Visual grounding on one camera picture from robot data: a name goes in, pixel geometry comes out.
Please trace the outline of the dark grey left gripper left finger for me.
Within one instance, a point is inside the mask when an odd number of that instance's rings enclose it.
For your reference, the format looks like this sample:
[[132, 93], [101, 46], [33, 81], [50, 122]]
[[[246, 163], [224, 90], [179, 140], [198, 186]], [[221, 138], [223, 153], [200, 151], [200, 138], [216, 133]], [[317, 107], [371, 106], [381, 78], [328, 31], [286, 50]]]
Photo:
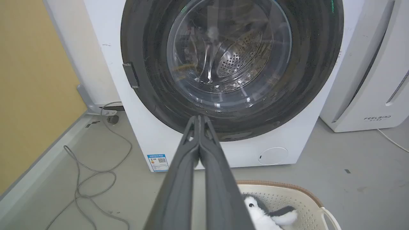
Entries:
[[192, 219], [193, 170], [199, 160], [200, 117], [192, 116], [166, 173], [145, 230], [190, 230]]

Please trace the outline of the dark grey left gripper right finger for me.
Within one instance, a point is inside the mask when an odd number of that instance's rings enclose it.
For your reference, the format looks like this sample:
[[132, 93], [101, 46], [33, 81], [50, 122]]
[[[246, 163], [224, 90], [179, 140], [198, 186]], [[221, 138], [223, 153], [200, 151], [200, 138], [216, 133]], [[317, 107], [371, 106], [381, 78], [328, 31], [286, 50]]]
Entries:
[[211, 121], [199, 117], [199, 154], [205, 167], [206, 228], [253, 230], [247, 208]]

